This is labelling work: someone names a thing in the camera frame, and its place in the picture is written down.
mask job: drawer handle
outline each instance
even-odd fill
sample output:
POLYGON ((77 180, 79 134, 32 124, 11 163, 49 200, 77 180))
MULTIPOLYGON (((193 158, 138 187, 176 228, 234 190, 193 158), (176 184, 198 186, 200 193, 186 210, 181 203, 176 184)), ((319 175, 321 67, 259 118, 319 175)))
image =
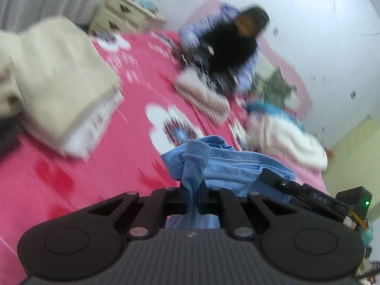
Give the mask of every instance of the drawer handle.
POLYGON ((112 21, 108 21, 109 22, 109 27, 112 29, 112 30, 120 30, 120 28, 117 26, 116 23, 112 22, 112 21))
POLYGON ((128 8, 128 7, 126 7, 125 5, 123 5, 123 4, 120 4, 120 10, 123 12, 123 13, 132 13, 132 11, 128 8))

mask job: yellow wall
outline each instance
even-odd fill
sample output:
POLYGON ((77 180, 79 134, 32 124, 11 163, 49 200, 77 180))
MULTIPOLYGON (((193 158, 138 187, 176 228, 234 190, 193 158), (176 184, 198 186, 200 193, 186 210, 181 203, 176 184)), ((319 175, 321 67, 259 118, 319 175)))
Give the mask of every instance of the yellow wall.
POLYGON ((380 216, 377 215, 380 209, 380 123, 365 120, 343 138, 333 152, 334 157, 323 175, 330 194, 335 196, 339 191, 364 186, 373 195, 368 218, 380 216))

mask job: folded blue garment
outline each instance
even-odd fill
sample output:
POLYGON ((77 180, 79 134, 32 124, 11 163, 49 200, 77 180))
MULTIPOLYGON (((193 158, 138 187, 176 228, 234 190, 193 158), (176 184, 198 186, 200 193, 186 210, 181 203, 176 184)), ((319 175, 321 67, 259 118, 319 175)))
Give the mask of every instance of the folded blue garment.
POLYGON ((257 191, 273 199, 289 202, 290 197, 258 179, 268 168, 285 180, 294 180, 296 173, 273 158, 256 152, 235 151, 216 135, 189 140, 161 156, 174 180, 188 190, 189 211, 172 216, 168 228, 219 228, 215 215, 200 215, 197 208, 198 188, 204 179, 208 188, 228 188, 236 196, 257 191))
POLYGON ((286 113, 282 109, 276 107, 275 105, 264 103, 264 102, 257 102, 257 101, 249 102, 247 103, 246 111, 248 112, 248 114, 251 114, 252 112, 258 112, 258 113, 268 114, 274 117, 279 117, 283 120, 292 122, 294 125, 298 126, 302 132, 305 131, 305 127, 300 121, 298 121, 296 118, 286 113))

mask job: white folded garment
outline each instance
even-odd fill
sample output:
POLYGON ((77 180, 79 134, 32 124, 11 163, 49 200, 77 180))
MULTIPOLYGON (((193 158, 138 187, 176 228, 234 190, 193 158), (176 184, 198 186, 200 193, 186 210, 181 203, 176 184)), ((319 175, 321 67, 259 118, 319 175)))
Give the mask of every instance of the white folded garment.
POLYGON ((0 50, 13 63, 24 103, 25 129, 63 155, 73 152, 75 157, 86 157, 121 102, 117 97, 120 79, 89 37, 68 19, 56 17, 20 35, 1 31, 0 50), (94 112, 103 108, 110 96, 116 99, 106 106, 106 114, 102 111, 99 122, 99 114, 94 112), (97 125, 96 134, 85 139, 88 125, 93 123, 97 125), (83 138, 76 141, 75 149, 73 136, 83 138))
POLYGON ((293 123, 266 115, 247 132, 250 149, 259 148, 263 154, 288 157, 309 169, 326 170, 327 155, 319 141, 302 132, 293 123))

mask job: dresser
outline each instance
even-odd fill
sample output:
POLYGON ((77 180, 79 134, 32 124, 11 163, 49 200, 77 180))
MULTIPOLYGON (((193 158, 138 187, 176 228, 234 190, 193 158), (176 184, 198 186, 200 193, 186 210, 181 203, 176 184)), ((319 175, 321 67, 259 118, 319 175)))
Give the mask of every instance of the dresser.
POLYGON ((91 22, 90 33, 143 33, 152 29, 162 29, 165 22, 162 15, 148 11, 132 0, 105 0, 91 22))

